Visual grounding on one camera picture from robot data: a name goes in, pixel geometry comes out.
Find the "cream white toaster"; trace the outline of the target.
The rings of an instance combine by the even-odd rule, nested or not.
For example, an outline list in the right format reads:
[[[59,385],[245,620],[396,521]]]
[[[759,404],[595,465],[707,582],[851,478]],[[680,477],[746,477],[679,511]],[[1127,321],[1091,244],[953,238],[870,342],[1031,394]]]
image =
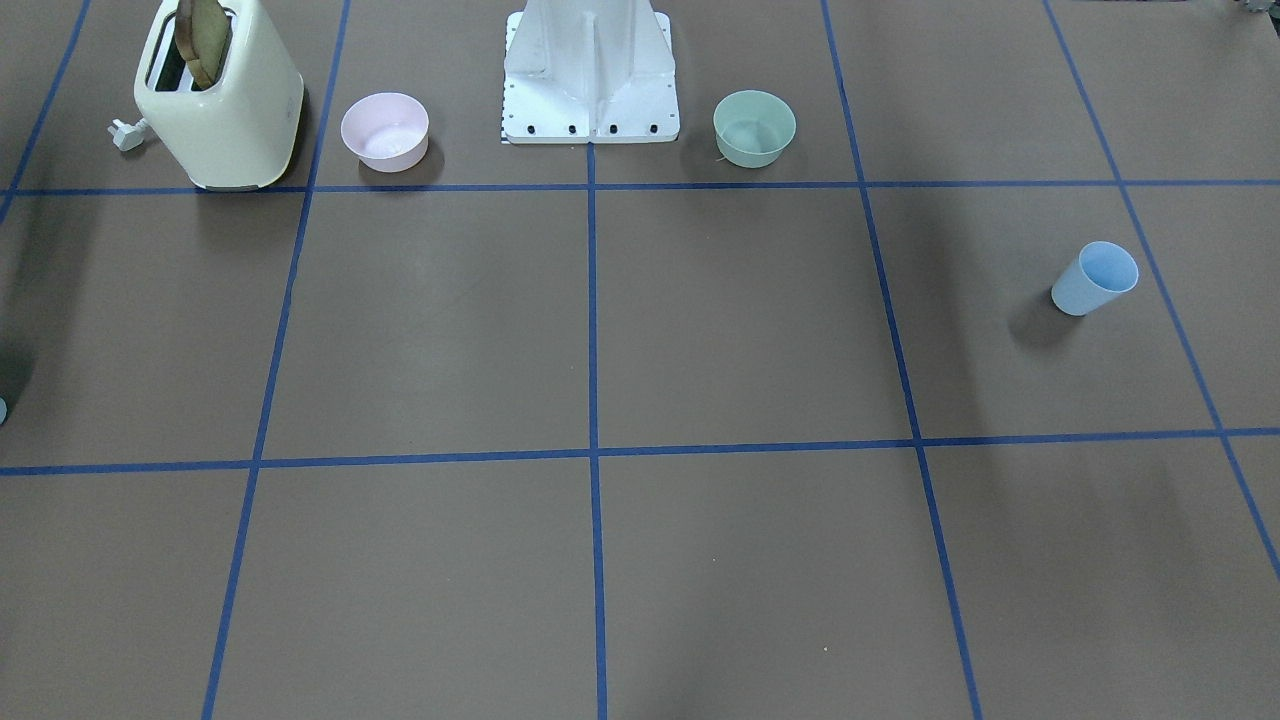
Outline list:
[[[221,1],[229,38],[218,81],[200,88],[177,42],[178,1],[159,5],[133,99],[192,184],[260,190],[291,164],[305,81],[261,1]]]

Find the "green plastic bowl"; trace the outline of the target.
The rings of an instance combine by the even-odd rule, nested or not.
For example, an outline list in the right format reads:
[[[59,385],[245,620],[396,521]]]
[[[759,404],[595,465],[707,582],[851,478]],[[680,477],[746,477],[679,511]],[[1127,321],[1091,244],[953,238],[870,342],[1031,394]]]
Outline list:
[[[712,123],[721,156],[746,169],[773,164],[797,133],[791,106],[773,94],[754,88],[721,99]]]

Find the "toast slice in toaster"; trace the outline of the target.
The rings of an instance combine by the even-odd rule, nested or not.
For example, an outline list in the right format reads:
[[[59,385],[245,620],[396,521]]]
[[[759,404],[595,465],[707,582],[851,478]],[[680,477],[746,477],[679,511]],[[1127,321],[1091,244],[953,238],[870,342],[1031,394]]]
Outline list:
[[[211,88],[220,79],[230,36],[230,17],[219,1],[177,4],[173,40],[197,90]]]

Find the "white power plug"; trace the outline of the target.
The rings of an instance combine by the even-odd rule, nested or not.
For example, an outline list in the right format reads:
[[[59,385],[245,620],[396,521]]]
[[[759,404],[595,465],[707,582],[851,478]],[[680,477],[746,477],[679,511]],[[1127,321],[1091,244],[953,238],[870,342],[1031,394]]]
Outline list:
[[[114,119],[108,127],[111,143],[119,152],[129,152],[142,146],[148,138],[150,131],[151,126],[145,118],[134,123]]]

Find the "pink plastic bowl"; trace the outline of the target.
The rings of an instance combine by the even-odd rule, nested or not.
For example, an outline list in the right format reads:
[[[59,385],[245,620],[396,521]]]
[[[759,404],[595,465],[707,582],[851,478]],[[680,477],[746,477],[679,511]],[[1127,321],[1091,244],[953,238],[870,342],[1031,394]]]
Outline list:
[[[349,106],[340,119],[340,138],[367,168],[398,173],[419,164],[429,149],[430,115],[415,97],[372,94]]]

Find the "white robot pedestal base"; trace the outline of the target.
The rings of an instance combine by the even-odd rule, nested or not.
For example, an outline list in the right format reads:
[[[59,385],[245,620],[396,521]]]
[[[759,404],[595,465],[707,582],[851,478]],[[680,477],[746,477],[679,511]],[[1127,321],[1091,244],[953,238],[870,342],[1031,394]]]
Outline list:
[[[649,1],[529,1],[504,23],[500,137],[512,145],[680,137],[671,18]]]

